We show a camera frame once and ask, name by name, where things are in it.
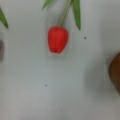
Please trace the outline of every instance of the red tulip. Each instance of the red tulip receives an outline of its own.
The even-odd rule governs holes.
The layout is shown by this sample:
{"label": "red tulip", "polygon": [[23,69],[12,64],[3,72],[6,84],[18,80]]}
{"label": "red tulip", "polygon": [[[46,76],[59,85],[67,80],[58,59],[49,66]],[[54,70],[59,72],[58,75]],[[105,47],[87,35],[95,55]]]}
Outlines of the red tulip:
{"label": "red tulip", "polygon": [[61,27],[52,27],[48,32],[48,45],[52,53],[61,53],[68,42],[68,32]]}

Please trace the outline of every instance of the white surface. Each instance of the white surface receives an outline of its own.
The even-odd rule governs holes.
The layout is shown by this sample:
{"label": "white surface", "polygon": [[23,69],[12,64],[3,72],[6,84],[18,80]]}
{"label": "white surface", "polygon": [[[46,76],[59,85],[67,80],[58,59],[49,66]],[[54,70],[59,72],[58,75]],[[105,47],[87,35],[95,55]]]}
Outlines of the white surface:
{"label": "white surface", "polygon": [[0,0],[10,26],[0,24],[0,120],[119,120],[107,67],[120,51],[120,1],[81,0],[80,32],[70,9],[69,44],[59,56],[49,53],[47,31],[66,1],[42,11],[44,1]]}

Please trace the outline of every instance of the green leaf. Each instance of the green leaf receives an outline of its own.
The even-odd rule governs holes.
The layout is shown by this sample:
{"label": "green leaf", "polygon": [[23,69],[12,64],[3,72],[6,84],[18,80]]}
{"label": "green leaf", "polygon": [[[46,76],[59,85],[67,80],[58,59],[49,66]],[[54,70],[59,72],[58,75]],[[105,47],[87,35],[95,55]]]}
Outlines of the green leaf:
{"label": "green leaf", "polygon": [[43,9],[44,9],[45,7],[47,7],[49,4],[51,4],[53,1],[54,1],[54,0],[46,0],[45,4],[44,4],[44,6],[43,6]]}
{"label": "green leaf", "polygon": [[81,30],[80,0],[73,0],[73,13],[76,25]]}
{"label": "green leaf", "polygon": [[8,22],[5,18],[5,15],[2,11],[2,9],[0,8],[0,21],[3,23],[3,25],[8,29]]}

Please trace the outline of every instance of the brown object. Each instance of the brown object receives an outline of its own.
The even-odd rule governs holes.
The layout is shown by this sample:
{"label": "brown object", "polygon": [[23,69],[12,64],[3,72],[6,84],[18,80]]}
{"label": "brown object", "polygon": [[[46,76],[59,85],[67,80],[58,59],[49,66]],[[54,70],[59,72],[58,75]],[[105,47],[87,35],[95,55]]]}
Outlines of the brown object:
{"label": "brown object", "polygon": [[113,59],[109,67],[109,76],[120,94],[120,53]]}

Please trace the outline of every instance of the green stem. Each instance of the green stem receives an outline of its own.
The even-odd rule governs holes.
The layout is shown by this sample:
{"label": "green stem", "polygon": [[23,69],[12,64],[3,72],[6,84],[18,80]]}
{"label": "green stem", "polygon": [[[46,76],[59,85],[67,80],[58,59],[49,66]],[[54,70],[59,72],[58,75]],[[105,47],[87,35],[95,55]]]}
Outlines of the green stem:
{"label": "green stem", "polygon": [[72,0],[68,0],[68,2],[66,4],[65,10],[64,10],[63,15],[62,15],[62,18],[60,20],[59,27],[62,27],[62,25],[63,25],[63,23],[65,21],[65,18],[66,18],[66,15],[67,15],[67,12],[68,12],[68,9],[70,7],[71,2],[72,2]]}

